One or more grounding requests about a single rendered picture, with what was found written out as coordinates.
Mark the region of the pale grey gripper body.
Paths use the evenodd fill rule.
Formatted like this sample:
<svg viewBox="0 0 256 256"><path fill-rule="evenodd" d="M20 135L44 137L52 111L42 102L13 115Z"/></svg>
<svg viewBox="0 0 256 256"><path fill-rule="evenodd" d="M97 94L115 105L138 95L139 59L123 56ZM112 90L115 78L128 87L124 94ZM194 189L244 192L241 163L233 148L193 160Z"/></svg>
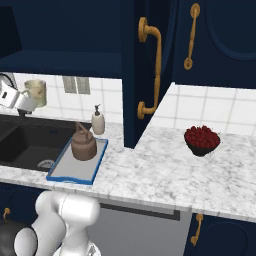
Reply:
<svg viewBox="0 0 256 256"><path fill-rule="evenodd" d="M15 107L19 110L33 112L37 107L37 100L31 96L28 90L24 90L19 94Z"/></svg>

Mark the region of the pale green mug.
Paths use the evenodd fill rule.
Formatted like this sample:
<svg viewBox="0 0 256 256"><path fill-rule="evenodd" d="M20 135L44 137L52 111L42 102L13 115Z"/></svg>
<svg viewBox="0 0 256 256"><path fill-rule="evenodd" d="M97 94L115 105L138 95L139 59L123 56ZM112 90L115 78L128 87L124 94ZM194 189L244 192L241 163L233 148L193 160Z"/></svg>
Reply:
<svg viewBox="0 0 256 256"><path fill-rule="evenodd" d="M31 97L37 100L38 107L44 107L47 104L46 82L44 80L28 80L24 85Z"/></svg>

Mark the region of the brown kettle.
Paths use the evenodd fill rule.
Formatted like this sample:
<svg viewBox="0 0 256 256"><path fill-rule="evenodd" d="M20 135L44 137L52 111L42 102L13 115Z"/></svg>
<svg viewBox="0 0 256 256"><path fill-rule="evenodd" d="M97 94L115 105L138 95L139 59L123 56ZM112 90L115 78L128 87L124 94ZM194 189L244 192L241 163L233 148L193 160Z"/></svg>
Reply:
<svg viewBox="0 0 256 256"><path fill-rule="evenodd" d="M76 132L72 136L71 150L79 161L88 161L97 154L97 144L94 136L81 123L75 123Z"/></svg>

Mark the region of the blue-rimmed grey tray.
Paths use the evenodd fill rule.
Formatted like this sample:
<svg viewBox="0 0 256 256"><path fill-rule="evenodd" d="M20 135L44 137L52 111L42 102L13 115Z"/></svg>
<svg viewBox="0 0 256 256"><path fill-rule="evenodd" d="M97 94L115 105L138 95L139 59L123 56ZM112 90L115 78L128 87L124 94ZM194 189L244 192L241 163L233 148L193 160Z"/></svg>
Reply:
<svg viewBox="0 0 256 256"><path fill-rule="evenodd" d="M71 141L68 141L61 154L46 176L47 181L92 185L108 146L107 139L96 139L97 153L88 161L73 157Z"/></svg>

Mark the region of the navy base cabinet door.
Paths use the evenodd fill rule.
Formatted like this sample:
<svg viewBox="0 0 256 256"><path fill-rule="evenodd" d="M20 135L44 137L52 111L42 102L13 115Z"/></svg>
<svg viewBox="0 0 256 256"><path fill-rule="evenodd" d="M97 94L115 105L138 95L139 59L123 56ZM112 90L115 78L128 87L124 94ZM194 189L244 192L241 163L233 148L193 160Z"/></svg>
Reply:
<svg viewBox="0 0 256 256"><path fill-rule="evenodd" d="M44 189L0 182L0 219L4 209L11 213L7 220L32 224L36 218L35 203Z"/></svg>
<svg viewBox="0 0 256 256"><path fill-rule="evenodd" d="M197 227L193 213L183 256L256 256L256 223L204 215L194 247Z"/></svg>

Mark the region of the black sink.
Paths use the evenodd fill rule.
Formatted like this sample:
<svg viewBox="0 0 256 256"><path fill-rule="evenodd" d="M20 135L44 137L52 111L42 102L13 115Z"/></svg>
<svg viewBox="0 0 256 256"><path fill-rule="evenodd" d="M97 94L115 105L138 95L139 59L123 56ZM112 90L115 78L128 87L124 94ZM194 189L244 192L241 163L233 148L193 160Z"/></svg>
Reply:
<svg viewBox="0 0 256 256"><path fill-rule="evenodd" d="M74 121L0 115L0 165L48 172L74 133Z"/></svg>

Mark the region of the white soap dispenser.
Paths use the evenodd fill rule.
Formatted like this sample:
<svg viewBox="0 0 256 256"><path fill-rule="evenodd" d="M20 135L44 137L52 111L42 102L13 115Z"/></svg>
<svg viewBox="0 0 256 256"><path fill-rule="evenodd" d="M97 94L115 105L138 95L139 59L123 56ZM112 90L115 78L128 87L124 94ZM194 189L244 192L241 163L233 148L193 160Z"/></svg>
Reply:
<svg viewBox="0 0 256 256"><path fill-rule="evenodd" d="M93 132L96 135L102 135L105 132L105 118L99 111L99 105L95 105L95 110L91 117L91 124Z"/></svg>

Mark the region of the grey dishwasher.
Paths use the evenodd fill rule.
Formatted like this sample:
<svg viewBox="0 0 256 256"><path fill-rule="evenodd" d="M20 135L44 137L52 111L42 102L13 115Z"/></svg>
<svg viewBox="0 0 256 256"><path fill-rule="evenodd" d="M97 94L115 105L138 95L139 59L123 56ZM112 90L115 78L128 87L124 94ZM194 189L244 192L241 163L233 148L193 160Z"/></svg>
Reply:
<svg viewBox="0 0 256 256"><path fill-rule="evenodd" d="M192 214L101 204L88 228L102 256L183 256Z"/></svg>

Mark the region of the black bowl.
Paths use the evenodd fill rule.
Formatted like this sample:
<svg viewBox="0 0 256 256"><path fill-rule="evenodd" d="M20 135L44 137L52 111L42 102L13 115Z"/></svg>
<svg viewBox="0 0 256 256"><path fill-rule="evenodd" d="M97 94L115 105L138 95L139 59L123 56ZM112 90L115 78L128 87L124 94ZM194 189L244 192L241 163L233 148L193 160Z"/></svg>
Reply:
<svg viewBox="0 0 256 256"><path fill-rule="evenodd" d="M199 141L199 140L186 140L186 144L192 153L196 156L203 157L212 152L220 144L220 140Z"/></svg>

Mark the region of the grey wall outlet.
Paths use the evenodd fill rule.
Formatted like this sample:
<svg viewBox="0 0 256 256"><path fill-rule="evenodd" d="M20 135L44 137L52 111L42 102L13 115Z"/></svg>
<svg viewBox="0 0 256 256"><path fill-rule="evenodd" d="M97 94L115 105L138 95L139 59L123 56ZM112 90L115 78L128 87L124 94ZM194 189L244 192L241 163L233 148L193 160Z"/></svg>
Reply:
<svg viewBox="0 0 256 256"><path fill-rule="evenodd" d="M66 93L73 93L76 94L76 83L75 78L72 76L63 76L62 77L63 84L64 84L64 90Z"/></svg>
<svg viewBox="0 0 256 256"><path fill-rule="evenodd" d="M79 94L90 94L90 83L88 77L77 77L76 81Z"/></svg>

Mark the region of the navy wall cabinet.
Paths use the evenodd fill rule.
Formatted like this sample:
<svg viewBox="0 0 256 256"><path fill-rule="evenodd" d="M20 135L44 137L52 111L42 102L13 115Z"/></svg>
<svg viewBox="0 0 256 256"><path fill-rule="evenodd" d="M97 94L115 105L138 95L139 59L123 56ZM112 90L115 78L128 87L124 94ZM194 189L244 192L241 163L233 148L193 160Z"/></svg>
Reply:
<svg viewBox="0 0 256 256"><path fill-rule="evenodd" d="M120 0L0 0L0 71L119 78Z"/></svg>

